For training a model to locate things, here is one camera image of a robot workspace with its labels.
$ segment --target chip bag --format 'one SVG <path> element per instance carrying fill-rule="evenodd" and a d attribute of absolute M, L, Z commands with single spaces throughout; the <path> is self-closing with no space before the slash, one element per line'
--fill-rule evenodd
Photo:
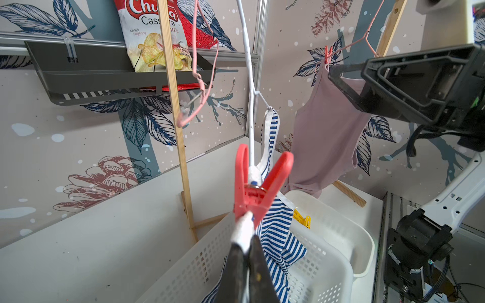
<path fill-rule="evenodd" d="M 192 58 L 175 9 L 177 0 L 168 0 L 168 16 L 175 70 L 191 71 Z M 165 70 L 165 53 L 160 34 L 157 0 L 114 0 L 120 16 L 126 49 L 135 72 Z"/>

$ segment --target gray metal shelf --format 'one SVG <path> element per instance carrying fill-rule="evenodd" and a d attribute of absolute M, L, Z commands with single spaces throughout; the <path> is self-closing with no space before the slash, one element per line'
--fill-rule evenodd
<path fill-rule="evenodd" d="M 153 96 L 168 86 L 166 72 L 135 73 L 126 49 L 78 44 L 76 60 L 66 44 L 25 42 L 29 56 L 52 103 L 61 106 Z M 198 73 L 210 81 L 212 65 L 197 54 Z M 178 71 L 178 84 L 192 84 L 192 71 Z"/>

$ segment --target wallpaper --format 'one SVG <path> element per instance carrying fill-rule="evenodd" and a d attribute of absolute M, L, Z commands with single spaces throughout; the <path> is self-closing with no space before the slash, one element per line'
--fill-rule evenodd
<path fill-rule="evenodd" d="M 0 6 L 0 25 L 10 31 L 96 39 L 106 39 L 110 30 L 115 37 L 119 29 L 99 26 L 108 22 L 93 9 L 98 4 L 112 2 L 17 1 Z M 107 15 L 117 18 L 115 13 Z M 216 15 L 230 19 L 221 26 L 233 47 L 242 48 L 237 31 L 224 27 L 239 22 L 239 15 L 232 9 Z M 248 9 L 247 15 L 255 13 Z M 217 67 L 207 104 L 183 129 L 187 159 L 245 132 L 244 62 L 218 61 Z M 19 56 L 0 56 L 0 79 L 0 169 L 9 172 L 0 177 L 0 248 L 178 165 L 168 93 L 57 106 L 29 57 Z M 198 92 L 180 92 L 181 104 Z"/>
<path fill-rule="evenodd" d="M 425 17 L 416 13 L 416 3 L 407 2 L 388 55 L 420 49 Z M 311 95 L 323 48 L 338 49 L 360 39 L 379 4 L 375 0 L 270 2 L 260 90 L 281 117 L 279 151 L 291 150 L 294 117 Z M 376 16 L 369 35 L 374 48 L 393 5 L 393 0 L 386 0 Z M 361 63 L 371 57 L 373 53 L 363 42 L 336 53 L 331 65 Z M 345 76 L 356 79 L 359 72 Z M 256 125 L 261 125 L 263 113 L 260 103 Z M 358 167 L 340 180 L 376 197 L 390 191 L 420 204 L 434 198 L 460 174 L 473 152 L 458 146 L 457 137 L 445 136 L 418 140 L 417 157 L 408 158 L 405 146 L 415 128 L 415 124 L 372 116 L 358 142 Z"/>
<path fill-rule="evenodd" d="M 179 13 L 185 13 L 186 7 L 194 6 L 194 0 L 176 2 Z M 113 0 L 4 0 L 1 3 L 2 31 L 26 33 L 48 31 L 57 36 L 124 41 L 118 11 Z M 229 41 L 224 45 L 225 50 L 243 51 L 243 34 L 236 1 L 200 0 L 199 3 L 208 8 L 208 14 L 215 15 L 210 24 L 215 35 L 221 33 L 229 37 Z M 243 1 L 251 45 L 254 42 L 257 5 L 258 0 Z M 191 26 L 184 27 L 185 32 L 191 30 Z"/>

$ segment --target red clothespin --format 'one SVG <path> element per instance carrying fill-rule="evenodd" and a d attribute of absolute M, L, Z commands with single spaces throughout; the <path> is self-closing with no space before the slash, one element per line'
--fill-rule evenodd
<path fill-rule="evenodd" d="M 241 144 L 236 155 L 236 178 L 234 188 L 234 214 L 236 221 L 247 211 L 254 215 L 254 228 L 263 220 L 276 194 L 290 175 L 293 154 L 284 152 L 261 186 L 248 184 L 249 151 Z"/>
<path fill-rule="evenodd" d="M 324 50 L 324 54 L 325 54 L 325 61 L 323 62 L 325 65 L 327 65 L 328 63 L 328 46 L 325 45 L 325 48 L 323 49 Z"/>
<path fill-rule="evenodd" d="M 330 47 L 330 50 L 328 49 L 328 46 L 325 46 L 324 52 L 325 52 L 325 66 L 328 66 L 330 65 L 330 57 L 332 57 L 332 54 L 333 54 L 333 46 Z"/>

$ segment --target white hanger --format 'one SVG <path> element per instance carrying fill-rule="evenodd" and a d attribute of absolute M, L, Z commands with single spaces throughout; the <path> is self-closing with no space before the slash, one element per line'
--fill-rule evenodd
<path fill-rule="evenodd" d="M 272 108 L 269 106 L 268 102 L 264 99 L 260 91 L 254 88 L 253 79 L 253 66 L 251 63 L 251 49 L 249 48 L 249 37 L 247 34 L 246 19 L 244 18 L 243 5 L 241 0 L 236 0 L 239 8 L 239 17 L 241 18 L 242 24 L 242 40 L 244 43 L 244 54 L 246 56 L 246 68 L 249 76 L 249 105 L 248 105 L 248 118 L 249 118 L 249 172 L 248 172 L 248 183 L 261 179 L 261 172 L 254 164 L 254 96 L 259 95 L 263 99 L 264 104 L 267 108 Z"/>

